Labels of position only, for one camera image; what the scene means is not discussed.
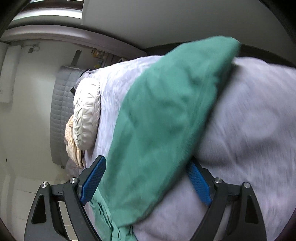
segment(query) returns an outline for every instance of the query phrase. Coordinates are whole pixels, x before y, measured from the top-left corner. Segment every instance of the blue gripper pad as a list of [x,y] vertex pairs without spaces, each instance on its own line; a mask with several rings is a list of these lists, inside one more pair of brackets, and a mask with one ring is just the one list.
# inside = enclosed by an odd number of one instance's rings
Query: blue gripper pad
[[212,199],[210,196],[210,187],[203,178],[198,168],[193,162],[190,162],[186,167],[186,171],[200,200],[207,206],[210,206],[210,204],[212,203]]
[[103,177],[106,170],[106,159],[102,156],[98,164],[93,168],[88,179],[84,182],[82,186],[82,193],[80,198],[80,203],[84,206],[89,202]]

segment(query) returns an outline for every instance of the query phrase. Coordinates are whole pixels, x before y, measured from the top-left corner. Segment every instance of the ruched white pillow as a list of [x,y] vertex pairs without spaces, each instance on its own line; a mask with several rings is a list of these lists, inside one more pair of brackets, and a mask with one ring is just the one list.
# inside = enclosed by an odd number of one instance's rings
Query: ruched white pillow
[[85,78],[79,83],[74,96],[73,138],[80,150],[94,146],[101,114],[99,82]]

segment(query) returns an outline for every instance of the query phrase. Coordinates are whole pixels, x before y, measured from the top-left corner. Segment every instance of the light purple blanket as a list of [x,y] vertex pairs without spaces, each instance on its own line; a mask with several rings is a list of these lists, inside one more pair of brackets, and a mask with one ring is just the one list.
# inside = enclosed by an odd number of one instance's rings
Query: light purple blanket
[[[149,64],[157,60],[149,58]],[[214,177],[237,185],[251,183],[263,214],[267,240],[273,241],[296,207],[296,70],[254,58],[237,58],[234,63],[237,67],[214,108],[195,155]],[[137,62],[129,64],[126,68],[134,70]],[[101,118],[106,115],[108,124],[99,126],[95,149],[85,156],[88,167],[98,155],[108,154],[121,105],[118,100],[126,94],[125,91],[118,96],[118,85],[133,83],[118,72],[114,77],[112,71],[118,71],[117,67],[109,67],[108,75],[116,81],[103,80],[109,97],[108,103],[102,102],[105,112],[101,112]],[[139,241],[187,241],[205,212],[206,206],[184,173],[154,211],[133,225],[133,230]],[[227,207],[215,240],[222,238],[229,212]]]

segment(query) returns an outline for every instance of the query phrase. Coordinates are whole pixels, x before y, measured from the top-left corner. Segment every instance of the tiled floor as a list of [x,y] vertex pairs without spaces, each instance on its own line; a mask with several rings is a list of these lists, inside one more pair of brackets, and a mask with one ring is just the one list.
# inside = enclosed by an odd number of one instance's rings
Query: tiled floor
[[[12,203],[12,234],[17,241],[24,240],[25,228],[35,198],[36,192],[42,181],[17,177],[13,190]],[[59,202],[63,221],[71,240],[77,240],[67,213],[64,202]]]

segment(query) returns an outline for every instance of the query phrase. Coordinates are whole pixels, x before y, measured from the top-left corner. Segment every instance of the white air conditioner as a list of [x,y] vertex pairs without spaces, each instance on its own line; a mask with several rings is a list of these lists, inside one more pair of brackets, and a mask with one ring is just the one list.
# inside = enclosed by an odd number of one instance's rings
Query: white air conditioner
[[12,101],[20,53],[21,46],[9,46],[0,42],[0,102]]

